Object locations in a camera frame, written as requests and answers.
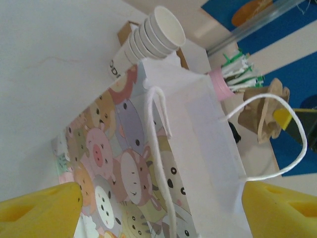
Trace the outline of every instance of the stacked paper cups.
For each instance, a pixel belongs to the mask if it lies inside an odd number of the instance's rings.
[[[184,30],[173,13],[163,6],[157,6],[113,57],[108,67],[109,73],[113,79],[117,79],[143,58],[164,59],[183,46],[185,40]]]

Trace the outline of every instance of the paper cup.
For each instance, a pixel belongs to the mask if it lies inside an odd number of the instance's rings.
[[[156,36],[166,47],[176,50],[185,44],[181,24],[166,7],[157,6],[150,15],[150,22]]]
[[[173,49],[169,49],[168,47],[166,47],[156,36],[156,34],[154,33],[154,30],[151,26],[150,23],[150,19],[147,18],[144,22],[144,26],[145,26],[145,31],[150,39],[150,41],[153,43],[153,45],[162,53],[164,54],[171,54],[174,50]]]
[[[133,53],[136,55],[136,57],[139,58],[139,60],[145,58],[145,55],[143,55],[141,53],[141,51],[137,47],[137,44],[135,43],[133,32],[130,33],[130,35],[129,35],[129,42],[130,42],[131,49],[132,49]]]
[[[128,58],[128,55],[131,57],[132,49],[129,44],[129,41],[125,41],[123,46],[115,54],[113,59],[110,61],[108,66],[108,71],[110,76],[116,80],[121,77],[133,64]]]
[[[133,32],[133,36],[134,36],[134,40],[135,43],[138,47],[138,49],[140,50],[140,52],[145,56],[145,57],[149,57],[149,58],[153,58],[156,60],[159,60],[159,57],[156,57],[155,55],[153,55],[143,44],[141,37],[140,37],[140,33],[139,33],[139,28],[135,29]]]
[[[145,27],[144,27],[144,23],[141,24],[139,26],[139,32],[140,32],[140,37],[141,40],[144,44],[144,46],[156,57],[158,58],[165,58],[167,56],[167,54],[164,54],[163,52],[159,51],[154,45],[153,43],[150,41],[146,31],[145,31]]]
[[[224,81],[221,67],[209,72],[209,76],[211,78],[214,91],[220,102],[235,95]]]

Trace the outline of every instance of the pink cup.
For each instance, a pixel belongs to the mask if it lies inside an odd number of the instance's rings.
[[[221,67],[209,72],[209,76],[211,78],[214,91],[216,92],[216,95],[220,102],[235,95],[224,81],[222,77]]]

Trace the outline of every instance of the black object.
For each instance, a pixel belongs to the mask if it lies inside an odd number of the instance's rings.
[[[229,122],[229,126],[231,128],[231,131],[232,131],[232,134],[233,134],[233,137],[234,137],[236,143],[238,143],[241,140],[241,136],[239,135],[236,128],[234,127],[234,125],[231,122]]]

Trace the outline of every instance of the metal rod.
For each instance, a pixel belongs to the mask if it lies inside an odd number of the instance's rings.
[[[246,21],[241,26],[234,29],[229,36],[224,37],[222,40],[218,41],[213,46],[208,48],[208,57],[222,50],[224,47],[231,44],[232,42],[238,42],[246,38],[253,32],[272,22],[273,20],[283,15],[303,1],[305,0],[278,0],[274,2],[274,4],[267,7],[262,12],[258,13],[250,20]]]

